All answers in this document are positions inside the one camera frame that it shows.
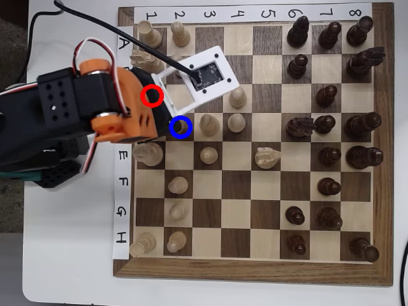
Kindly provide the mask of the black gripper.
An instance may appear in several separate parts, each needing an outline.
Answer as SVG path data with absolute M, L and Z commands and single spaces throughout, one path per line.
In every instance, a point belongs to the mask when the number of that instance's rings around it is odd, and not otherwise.
M 136 67 L 132 69 L 132 73 L 139 79 L 143 86 L 154 84 L 154 80 L 150 73 Z M 159 93 L 154 89 L 149 89 L 147 91 L 147 97 L 150 102 L 156 102 L 159 98 Z M 166 105 L 162 103 L 160 106 L 153 108 L 152 114 L 156 125 L 157 135 L 169 136 L 170 132 L 168 125 L 172 119 L 172 116 L 170 115 Z

